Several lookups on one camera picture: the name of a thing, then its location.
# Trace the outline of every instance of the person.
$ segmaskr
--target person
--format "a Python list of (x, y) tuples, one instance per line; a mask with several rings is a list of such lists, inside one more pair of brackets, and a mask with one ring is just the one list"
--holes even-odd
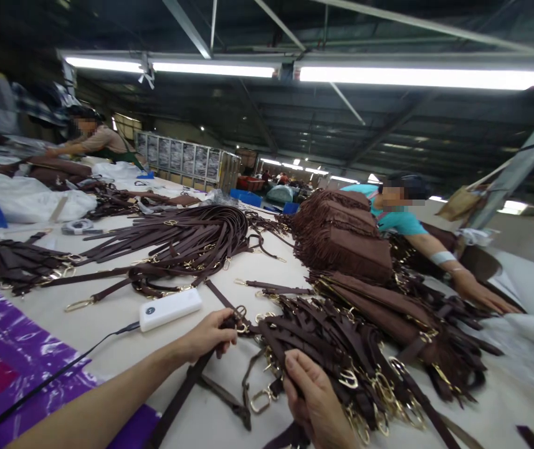
[(498, 313), (518, 313), (501, 297), (480, 285), (474, 275), (456, 260), (445, 246), (430, 235), (420, 221), (405, 209), (414, 201), (426, 200), (431, 190), (426, 181), (417, 173), (406, 171), (393, 173), (378, 187), (372, 184), (358, 184), (342, 188), (345, 191), (357, 191), (372, 201), (371, 212), (379, 221), (379, 229), (395, 229), (403, 235), (420, 253), (444, 271), (450, 273), (458, 294), (466, 299), (478, 302)]
[[(190, 332), (74, 399), (11, 442), (7, 449), (105, 449), (176, 369), (195, 363), (215, 346), (217, 358), (221, 358), (236, 344), (235, 329), (219, 329), (233, 313), (223, 309), (208, 314)], [(315, 448), (358, 449), (326, 373), (299, 350), (286, 353), (285, 368), (288, 376), (284, 389), (290, 411)]]
[(281, 172), (281, 178), (279, 178), (279, 182), (277, 185), (286, 185), (290, 183), (290, 178), (287, 177), (287, 173), (284, 171)]
[(62, 148), (47, 148), (45, 156), (57, 157), (59, 155), (88, 155), (110, 159), (112, 162), (131, 162), (139, 169), (144, 170), (138, 155), (130, 144), (112, 129), (103, 123), (94, 109), (88, 107), (74, 107), (70, 114), (75, 120), (82, 136), (67, 142)]

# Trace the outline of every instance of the fluorescent light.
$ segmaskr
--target fluorescent light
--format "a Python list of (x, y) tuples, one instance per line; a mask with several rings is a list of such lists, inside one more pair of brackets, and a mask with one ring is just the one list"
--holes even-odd
[(304, 170), (309, 171), (310, 173), (314, 173), (316, 175), (328, 175), (328, 171), (323, 170), (317, 170), (316, 168), (305, 168)]
[(139, 62), (109, 61), (103, 59), (65, 58), (69, 65), (82, 69), (118, 70), (119, 72), (142, 73)]
[(281, 165), (283, 165), (284, 167), (287, 167), (287, 168), (291, 168), (292, 170), (304, 170), (304, 168), (300, 167), (299, 165), (286, 164), (285, 162), (282, 162)]
[(360, 184), (358, 181), (356, 180), (351, 180), (351, 179), (347, 179), (347, 178), (342, 178), (340, 176), (332, 176), (331, 177), (332, 180), (336, 180), (336, 181), (344, 181), (344, 182), (349, 182), (349, 183), (354, 183), (354, 184)]
[(273, 165), (281, 165), (281, 162), (272, 161), (271, 159), (263, 159), (263, 158), (261, 158), (260, 160), (262, 160), (264, 163), (269, 163), (269, 164), (273, 164)]
[(534, 72), (517, 70), (302, 67), (300, 69), (300, 81), (526, 90), (534, 86)]
[(196, 73), (206, 75), (249, 76), (272, 78), (273, 67), (252, 67), (249, 65), (214, 65), (214, 64), (177, 64), (171, 62), (154, 62), (157, 72)]
[(511, 215), (520, 215), (526, 210), (527, 207), (528, 204), (526, 203), (519, 203), (518, 201), (506, 201), (503, 204), (503, 209), (498, 210), (498, 212)]

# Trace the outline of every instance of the wristband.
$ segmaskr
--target wristband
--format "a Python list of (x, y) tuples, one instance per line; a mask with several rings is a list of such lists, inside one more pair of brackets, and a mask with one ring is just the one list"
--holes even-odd
[(450, 253), (449, 251), (441, 251), (439, 253), (435, 253), (429, 259), (435, 265), (441, 265), (444, 262), (448, 262), (450, 260), (456, 260), (454, 255)]

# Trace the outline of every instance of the black hair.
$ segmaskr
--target black hair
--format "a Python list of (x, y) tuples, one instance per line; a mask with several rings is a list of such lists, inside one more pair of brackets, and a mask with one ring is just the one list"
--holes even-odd
[(97, 125), (101, 125), (105, 121), (105, 116), (96, 112), (94, 109), (84, 106), (71, 106), (68, 113), (72, 118), (84, 118), (87, 120), (96, 121)]
[(401, 187), (407, 200), (426, 200), (431, 196), (431, 187), (422, 175), (410, 171), (397, 171), (390, 174), (383, 184), (379, 185), (379, 193), (383, 187)]

